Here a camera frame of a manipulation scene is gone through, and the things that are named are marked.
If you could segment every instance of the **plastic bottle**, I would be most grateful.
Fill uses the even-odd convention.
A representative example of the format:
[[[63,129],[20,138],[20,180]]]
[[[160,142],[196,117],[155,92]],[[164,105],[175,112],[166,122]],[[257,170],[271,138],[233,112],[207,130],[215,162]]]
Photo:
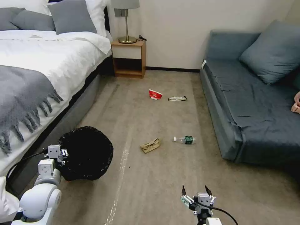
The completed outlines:
[[[182,144],[193,144],[195,143],[195,138],[192,136],[184,136],[184,137],[174,137],[174,142],[180,142]]]

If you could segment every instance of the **lamp base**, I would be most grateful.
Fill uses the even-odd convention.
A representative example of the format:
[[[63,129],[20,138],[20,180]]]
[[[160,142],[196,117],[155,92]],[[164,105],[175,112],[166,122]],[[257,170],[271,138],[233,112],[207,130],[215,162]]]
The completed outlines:
[[[120,37],[119,42],[122,44],[133,44],[137,42],[137,39],[135,37],[125,36],[125,37]]]

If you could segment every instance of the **black cable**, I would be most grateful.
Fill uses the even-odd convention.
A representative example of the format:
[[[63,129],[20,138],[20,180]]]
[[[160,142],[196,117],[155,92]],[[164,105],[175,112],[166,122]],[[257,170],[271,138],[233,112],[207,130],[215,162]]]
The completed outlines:
[[[225,213],[226,215],[228,215],[228,216],[235,222],[236,225],[238,225],[238,223],[237,223],[237,221],[235,220],[235,218],[234,218],[232,215],[230,215],[228,212],[226,212],[225,210],[220,209],[220,208],[215,208],[215,207],[212,207],[212,206],[207,206],[207,205],[204,205],[204,204],[202,204],[202,203],[200,203],[200,202],[198,202],[197,204],[199,204],[199,205],[201,205],[201,206],[203,206],[203,207],[209,208],[210,210],[214,209],[214,210],[217,210],[217,211],[220,211],[220,212]]]
[[[137,38],[138,41],[146,41],[147,39],[143,38],[142,35],[139,35],[139,37]]]
[[[43,153],[44,153],[44,150],[43,150],[42,152],[40,152],[40,153],[37,153],[37,154],[31,155],[31,156],[29,156],[29,157],[26,157],[26,158],[20,160],[19,162],[17,162],[16,164],[14,164],[14,165],[9,169],[9,171],[8,171],[7,174],[6,174],[6,185],[8,185],[8,179],[9,179],[9,175],[10,175],[11,171],[12,171],[19,163],[21,163],[21,162],[23,162],[23,161],[26,161],[26,160],[28,160],[28,159],[30,159],[30,158],[32,158],[32,157],[37,156],[37,155],[43,154]]]

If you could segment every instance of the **blanket fringe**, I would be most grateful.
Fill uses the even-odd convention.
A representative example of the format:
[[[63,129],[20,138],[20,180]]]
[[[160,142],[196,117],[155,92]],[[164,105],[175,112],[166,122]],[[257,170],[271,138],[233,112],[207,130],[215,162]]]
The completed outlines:
[[[12,153],[9,143],[9,132],[3,132],[0,134],[0,148],[2,148],[2,151],[7,156]]]
[[[56,91],[49,94],[48,97],[54,99],[54,101],[56,101],[57,103],[60,103],[63,101],[62,97],[60,97],[60,95],[57,94]],[[41,125],[41,119],[38,114],[38,107],[42,110],[44,115],[46,117],[48,117],[48,112],[43,103],[47,106],[49,112],[51,113],[53,111],[53,109],[51,107],[50,102],[46,98],[43,100],[43,102],[38,104],[34,110],[32,110],[31,112],[27,112],[27,114],[19,121],[19,122],[22,122],[31,133],[33,133],[38,128],[38,126]],[[10,130],[16,134],[19,141],[24,142],[24,137],[19,130],[19,122],[17,124],[13,125],[10,128]],[[4,154],[6,154],[7,156],[12,152],[11,146],[9,143],[9,134],[10,134],[10,131],[0,133],[0,148],[2,149]]]

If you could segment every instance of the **gray carpet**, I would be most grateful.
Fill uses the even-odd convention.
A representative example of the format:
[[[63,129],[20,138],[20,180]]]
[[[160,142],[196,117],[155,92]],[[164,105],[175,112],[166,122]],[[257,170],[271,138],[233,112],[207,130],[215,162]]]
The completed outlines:
[[[53,224],[197,224],[180,201],[182,184],[190,196],[207,185],[217,196],[215,206],[240,225],[299,224],[299,188],[289,176],[221,158],[199,74],[147,71],[143,80],[104,77],[101,86],[80,126],[107,135],[112,164],[97,181],[62,181]],[[148,89],[163,98],[150,99]],[[184,95],[186,102],[168,102]],[[197,143],[172,142],[184,135]],[[144,154],[139,145],[158,137],[161,147]],[[214,215],[233,224],[221,212]]]

